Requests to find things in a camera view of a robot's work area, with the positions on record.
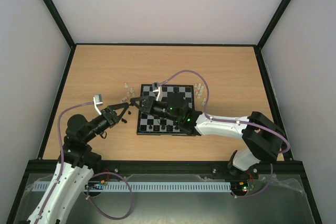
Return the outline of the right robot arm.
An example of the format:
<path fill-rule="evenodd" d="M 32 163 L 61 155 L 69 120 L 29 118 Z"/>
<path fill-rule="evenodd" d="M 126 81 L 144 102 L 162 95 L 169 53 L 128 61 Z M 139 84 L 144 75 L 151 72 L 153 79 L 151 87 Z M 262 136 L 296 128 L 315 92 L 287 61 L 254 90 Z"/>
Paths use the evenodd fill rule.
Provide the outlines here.
<path fill-rule="evenodd" d="M 234 151 L 228 164 L 230 174 L 236 178 L 260 162 L 274 164 L 284 142 L 280 128 L 260 112 L 236 118 L 213 116 L 190 108 L 179 93 L 169 94 L 165 102 L 146 95 L 132 98 L 130 103 L 147 116 L 173 122 L 188 136 L 218 135 L 243 140 L 245 148 Z"/>

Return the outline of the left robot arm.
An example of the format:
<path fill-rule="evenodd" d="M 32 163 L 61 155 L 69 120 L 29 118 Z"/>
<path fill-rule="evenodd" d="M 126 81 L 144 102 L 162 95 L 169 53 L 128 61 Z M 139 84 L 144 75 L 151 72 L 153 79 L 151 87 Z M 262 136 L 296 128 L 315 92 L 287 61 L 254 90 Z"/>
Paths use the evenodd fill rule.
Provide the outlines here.
<path fill-rule="evenodd" d="M 82 114 L 68 119 L 66 134 L 59 137 L 60 156 L 53 178 L 25 223 L 66 223 L 85 185 L 100 169 L 101 155 L 92 151 L 89 141 L 97 136 L 105 139 L 106 130 L 117 125 L 128 108 L 128 103 L 119 103 L 100 110 L 91 121 Z"/>

